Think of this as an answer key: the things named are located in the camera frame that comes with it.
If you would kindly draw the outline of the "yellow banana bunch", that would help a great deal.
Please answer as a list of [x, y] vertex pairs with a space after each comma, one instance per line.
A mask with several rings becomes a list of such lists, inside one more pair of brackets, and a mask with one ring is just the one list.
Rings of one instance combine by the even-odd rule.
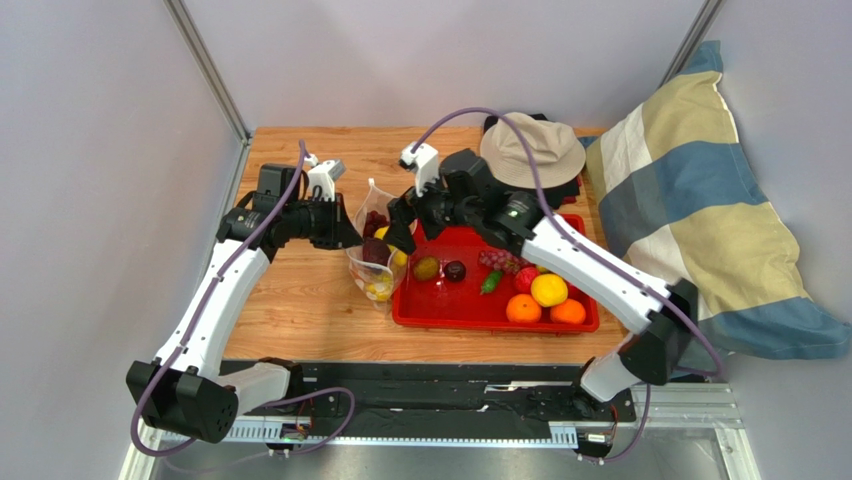
[[367, 298], [378, 303], [388, 301], [392, 297], [394, 289], [394, 278], [388, 273], [370, 276], [364, 283], [364, 292]]

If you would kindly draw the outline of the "clear dotted zip top bag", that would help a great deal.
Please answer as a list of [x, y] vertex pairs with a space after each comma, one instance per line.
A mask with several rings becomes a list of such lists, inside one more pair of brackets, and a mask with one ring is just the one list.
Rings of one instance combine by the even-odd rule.
[[389, 227], [388, 203], [393, 196], [368, 180], [368, 192], [352, 220], [363, 243], [346, 250], [349, 272], [373, 306], [388, 313], [392, 297], [401, 285], [408, 267], [408, 256], [390, 246], [384, 236]]

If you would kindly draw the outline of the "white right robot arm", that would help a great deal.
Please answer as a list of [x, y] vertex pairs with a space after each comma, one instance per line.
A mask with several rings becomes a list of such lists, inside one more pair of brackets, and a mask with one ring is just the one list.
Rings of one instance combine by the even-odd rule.
[[388, 204], [390, 245], [413, 254], [413, 223], [429, 240], [451, 226], [469, 227], [487, 245], [557, 274], [629, 331], [617, 348], [584, 367], [579, 387], [586, 396], [605, 402], [638, 383], [669, 382], [697, 331], [698, 291], [692, 282], [670, 284], [616, 258], [536, 196], [501, 188], [470, 149], [442, 160], [423, 144], [404, 149], [399, 163], [414, 173], [415, 183]]

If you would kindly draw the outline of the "yellow lemon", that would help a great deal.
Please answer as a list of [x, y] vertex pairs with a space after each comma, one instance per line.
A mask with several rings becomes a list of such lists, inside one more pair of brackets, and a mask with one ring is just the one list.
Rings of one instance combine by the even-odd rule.
[[569, 298], [569, 287], [565, 280], [556, 274], [540, 274], [532, 281], [530, 294], [541, 307], [550, 308]]

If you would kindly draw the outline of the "dark purple grape bunch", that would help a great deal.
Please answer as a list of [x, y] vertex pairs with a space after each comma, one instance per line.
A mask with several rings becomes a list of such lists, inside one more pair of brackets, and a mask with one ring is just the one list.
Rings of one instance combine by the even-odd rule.
[[381, 238], [389, 226], [389, 220], [377, 210], [370, 210], [363, 227], [364, 238]]

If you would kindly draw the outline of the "yellow pear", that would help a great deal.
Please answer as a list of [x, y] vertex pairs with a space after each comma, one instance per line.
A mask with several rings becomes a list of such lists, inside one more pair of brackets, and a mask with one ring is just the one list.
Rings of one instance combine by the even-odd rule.
[[389, 229], [389, 227], [388, 227], [388, 226], [384, 226], [384, 227], [380, 227], [380, 228], [378, 228], [378, 229], [376, 230], [376, 232], [374, 233], [374, 238], [375, 238], [375, 239], [377, 239], [377, 240], [379, 240], [379, 241], [381, 241], [381, 242], [382, 242], [382, 243], [383, 243], [383, 244], [384, 244], [384, 245], [388, 248], [388, 250], [389, 250], [389, 252], [390, 252], [390, 254], [389, 254], [389, 259], [388, 259], [388, 264], [389, 264], [389, 265], [391, 265], [391, 266], [393, 266], [393, 265], [396, 265], [396, 266], [403, 266], [403, 265], [405, 265], [405, 264], [407, 263], [407, 261], [408, 261], [408, 256], [407, 256], [404, 252], [402, 252], [401, 250], [399, 250], [398, 248], [396, 248], [396, 247], [394, 247], [394, 246], [390, 245], [390, 244], [389, 244], [389, 243], [388, 243], [388, 242], [384, 239], [384, 237], [385, 237], [385, 235], [386, 235], [386, 233], [387, 233], [388, 229]]

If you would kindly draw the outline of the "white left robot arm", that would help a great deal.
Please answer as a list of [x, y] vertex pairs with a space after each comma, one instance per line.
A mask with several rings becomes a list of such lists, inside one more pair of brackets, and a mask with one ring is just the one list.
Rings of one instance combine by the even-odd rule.
[[305, 239], [323, 250], [362, 243], [336, 190], [343, 162], [307, 163], [307, 171], [263, 165], [256, 189], [222, 218], [204, 280], [179, 325], [153, 360], [128, 370], [136, 422], [218, 443], [238, 416], [301, 400], [304, 374], [296, 362], [267, 357], [231, 374], [220, 367], [249, 294], [287, 242]]

